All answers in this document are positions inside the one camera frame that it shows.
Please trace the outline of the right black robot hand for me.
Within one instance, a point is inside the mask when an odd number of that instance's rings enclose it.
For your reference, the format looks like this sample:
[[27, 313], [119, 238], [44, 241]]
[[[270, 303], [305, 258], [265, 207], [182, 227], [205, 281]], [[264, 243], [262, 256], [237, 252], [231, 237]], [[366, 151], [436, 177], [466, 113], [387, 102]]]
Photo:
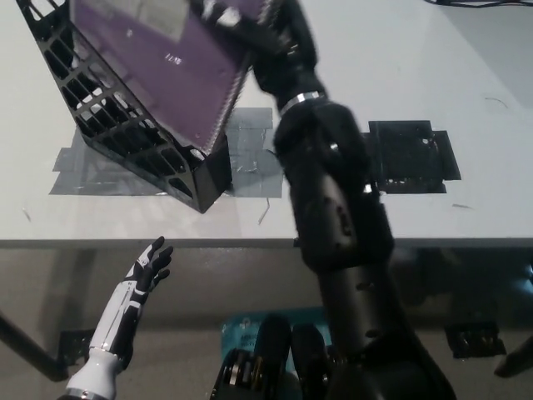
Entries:
[[304, 93], [324, 95], [316, 75], [317, 54], [311, 29], [298, 1], [274, 1], [274, 13], [265, 22], [245, 16], [222, 1], [200, 1], [196, 13], [209, 26], [223, 32], [252, 53], [252, 68], [259, 88], [284, 113]]

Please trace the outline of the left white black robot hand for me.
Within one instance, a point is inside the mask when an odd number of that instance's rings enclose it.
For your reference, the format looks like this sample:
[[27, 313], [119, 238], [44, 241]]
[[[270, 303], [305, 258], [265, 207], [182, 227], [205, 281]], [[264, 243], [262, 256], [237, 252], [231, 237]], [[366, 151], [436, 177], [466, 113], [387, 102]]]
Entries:
[[136, 259], [116, 285], [92, 336], [89, 347], [114, 355], [120, 371], [131, 362], [133, 340], [150, 293], [170, 275], [173, 247], [164, 243], [165, 238], [159, 237]]

